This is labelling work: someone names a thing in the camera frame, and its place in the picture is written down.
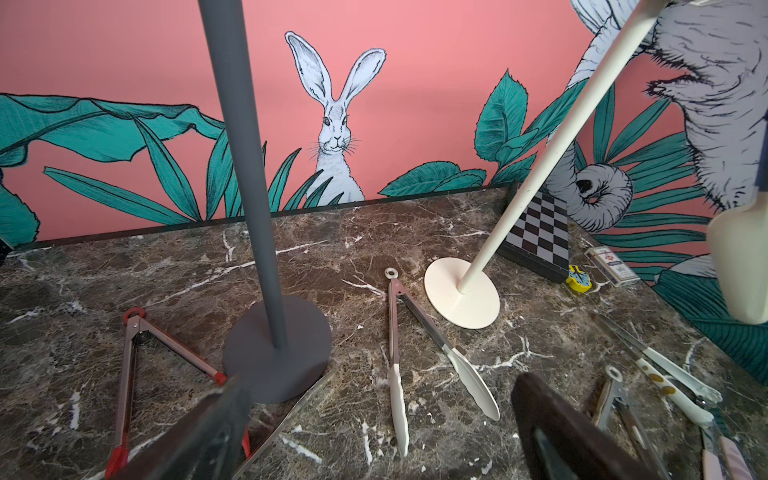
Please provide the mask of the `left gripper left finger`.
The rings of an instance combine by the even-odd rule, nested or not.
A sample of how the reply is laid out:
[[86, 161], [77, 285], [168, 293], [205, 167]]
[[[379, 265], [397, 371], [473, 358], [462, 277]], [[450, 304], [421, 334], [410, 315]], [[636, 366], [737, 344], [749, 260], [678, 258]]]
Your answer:
[[112, 477], [231, 479], [251, 405], [249, 382], [228, 380]]

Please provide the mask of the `cream steel tongs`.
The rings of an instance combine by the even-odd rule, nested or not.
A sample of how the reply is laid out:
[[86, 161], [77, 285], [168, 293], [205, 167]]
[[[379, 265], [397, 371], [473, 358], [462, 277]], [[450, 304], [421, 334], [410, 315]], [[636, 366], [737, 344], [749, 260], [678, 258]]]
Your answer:
[[421, 351], [427, 346], [426, 336], [429, 336], [437, 345], [437, 348], [444, 354], [452, 365], [459, 379], [465, 386], [468, 393], [472, 396], [477, 406], [491, 420], [500, 420], [500, 409], [498, 404], [481, 377], [478, 369], [457, 349], [457, 347], [448, 340], [445, 335], [437, 328], [435, 323], [421, 308], [421, 306], [412, 298], [409, 291], [399, 280], [398, 271], [393, 267], [387, 267], [384, 275], [389, 280], [388, 286], [388, 310], [389, 310], [389, 371], [388, 384], [390, 387], [390, 402], [395, 436], [397, 439], [397, 449], [402, 458], [408, 455], [409, 450], [409, 428], [407, 421], [407, 408], [404, 398], [404, 389], [401, 379], [400, 353], [399, 353], [399, 332], [398, 332], [398, 302], [403, 303], [411, 314], [419, 321], [426, 331], [420, 337], [409, 339], [406, 344], [418, 348]]

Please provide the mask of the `white spotted tongs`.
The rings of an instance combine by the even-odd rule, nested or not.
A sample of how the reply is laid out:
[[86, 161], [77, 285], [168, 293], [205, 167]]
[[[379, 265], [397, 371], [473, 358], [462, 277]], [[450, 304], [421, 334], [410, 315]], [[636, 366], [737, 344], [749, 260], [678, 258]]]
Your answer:
[[626, 346], [635, 365], [683, 411], [692, 423], [701, 427], [714, 425], [713, 414], [702, 408], [696, 400], [714, 404], [721, 402], [722, 394], [717, 389], [705, 384], [661, 353], [645, 345], [605, 315], [593, 312], [590, 317], [607, 335], [618, 338]]

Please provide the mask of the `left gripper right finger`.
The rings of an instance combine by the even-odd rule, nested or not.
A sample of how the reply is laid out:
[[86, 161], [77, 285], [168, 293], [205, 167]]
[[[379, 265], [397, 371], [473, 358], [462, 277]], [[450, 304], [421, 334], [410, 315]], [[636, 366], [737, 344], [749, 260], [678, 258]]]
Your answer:
[[592, 425], [534, 372], [511, 393], [532, 479], [656, 479], [658, 476]]

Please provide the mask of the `red steel tongs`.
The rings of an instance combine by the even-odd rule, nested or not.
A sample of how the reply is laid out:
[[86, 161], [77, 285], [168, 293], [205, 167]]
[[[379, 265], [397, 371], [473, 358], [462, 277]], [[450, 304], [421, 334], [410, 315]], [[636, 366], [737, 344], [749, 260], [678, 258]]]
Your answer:
[[205, 373], [218, 386], [228, 381], [225, 373], [217, 370], [185, 345], [157, 327], [146, 317], [141, 307], [127, 310], [122, 317], [125, 325], [123, 358], [116, 407], [115, 434], [112, 451], [108, 460], [104, 478], [111, 479], [129, 461], [128, 438], [130, 431], [131, 408], [133, 398], [133, 382], [136, 365], [136, 351], [142, 334], [149, 334], [164, 344], [168, 349], [185, 359], [192, 366]]

